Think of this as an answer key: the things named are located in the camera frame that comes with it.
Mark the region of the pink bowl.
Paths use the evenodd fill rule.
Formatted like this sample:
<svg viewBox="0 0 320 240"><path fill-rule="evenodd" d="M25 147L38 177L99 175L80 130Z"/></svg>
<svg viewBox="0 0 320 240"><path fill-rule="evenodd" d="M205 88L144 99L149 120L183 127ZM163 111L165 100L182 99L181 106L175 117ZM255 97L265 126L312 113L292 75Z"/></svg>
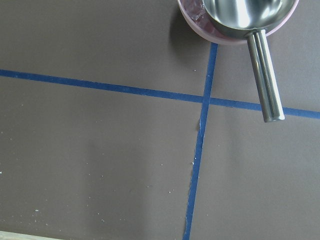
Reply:
<svg viewBox="0 0 320 240"><path fill-rule="evenodd" d="M220 33L199 6L202 4L201 0L177 0L179 9L186 20L187 24L200 37L207 41L218 45L243 45L247 42L245 40L230 38Z"/></svg>

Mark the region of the metal scoop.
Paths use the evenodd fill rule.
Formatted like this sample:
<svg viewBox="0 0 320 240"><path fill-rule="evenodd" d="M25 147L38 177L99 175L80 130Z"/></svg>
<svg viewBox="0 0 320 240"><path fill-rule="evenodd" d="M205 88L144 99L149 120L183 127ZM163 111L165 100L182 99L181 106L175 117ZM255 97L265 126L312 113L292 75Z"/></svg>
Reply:
<svg viewBox="0 0 320 240"><path fill-rule="evenodd" d="M264 121L284 120L267 33L285 20L295 1L205 0L203 5L220 33L247 41Z"/></svg>

